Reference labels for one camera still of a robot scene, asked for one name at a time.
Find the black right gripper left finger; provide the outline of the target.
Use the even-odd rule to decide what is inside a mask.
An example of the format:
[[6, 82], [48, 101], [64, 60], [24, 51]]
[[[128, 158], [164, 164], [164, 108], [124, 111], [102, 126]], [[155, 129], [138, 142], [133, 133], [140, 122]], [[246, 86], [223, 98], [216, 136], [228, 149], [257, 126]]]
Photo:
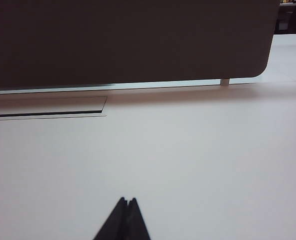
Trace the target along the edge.
[[115, 207], [97, 232], [94, 240], [119, 240], [122, 235], [122, 222], [126, 210], [127, 201], [121, 197]]

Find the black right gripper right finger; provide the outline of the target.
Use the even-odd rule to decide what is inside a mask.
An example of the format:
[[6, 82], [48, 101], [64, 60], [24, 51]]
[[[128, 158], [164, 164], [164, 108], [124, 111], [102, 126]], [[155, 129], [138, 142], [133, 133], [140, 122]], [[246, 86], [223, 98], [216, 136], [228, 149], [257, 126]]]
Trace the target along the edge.
[[127, 240], [150, 240], [147, 227], [135, 198], [129, 201], [126, 217]]

